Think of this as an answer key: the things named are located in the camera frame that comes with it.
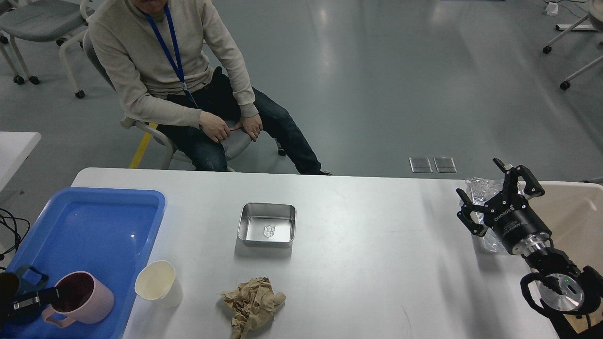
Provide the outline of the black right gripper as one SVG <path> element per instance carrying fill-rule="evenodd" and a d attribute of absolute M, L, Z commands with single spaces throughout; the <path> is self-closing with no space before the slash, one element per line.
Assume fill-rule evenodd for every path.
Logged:
<path fill-rule="evenodd" d="M 473 236 L 484 237 L 487 228 L 491 228 L 510 255 L 516 255 L 520 243 L 530 236 L 549 240 L 552 231 L 528 203 L 532 198 L 545 195 L 536 176 L 524 165 L 504 165 L 497 157 L 493 162 L 505 176 L 502 191 L 481 206 L 474 204 L 463 189 L 455 189 L 462 202 L 457 212 L 459 220 Z M 484 225 L 474 221 L 473 213 L 484 214 Z"/>

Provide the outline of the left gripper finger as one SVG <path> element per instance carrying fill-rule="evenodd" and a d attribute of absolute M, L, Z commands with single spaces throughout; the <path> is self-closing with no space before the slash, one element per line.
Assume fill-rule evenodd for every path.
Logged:
<path fill-rule="evenodd" d="M 28 292 L 13 297 L 9 301 L 10 314 L 35 313 L 45 305 L 49 305 L 62 298 L 62 290 L 57 287 L 45 288 L 39 291 Z"/>

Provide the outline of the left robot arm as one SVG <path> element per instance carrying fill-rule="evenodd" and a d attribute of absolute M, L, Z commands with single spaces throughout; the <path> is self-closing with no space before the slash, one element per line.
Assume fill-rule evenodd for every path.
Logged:
<path fill-rule="evenodd" d="M 37 283 L 24 279 L 30 269 L 41 275 Z M 64 298 L 62 288 L 47 288 L 48 275 L 31 265 L 21 266 L 15 273 L 1 274 L 1 326 L 5 324 L 26 325 L 40 317 L 44 307 Z"/>

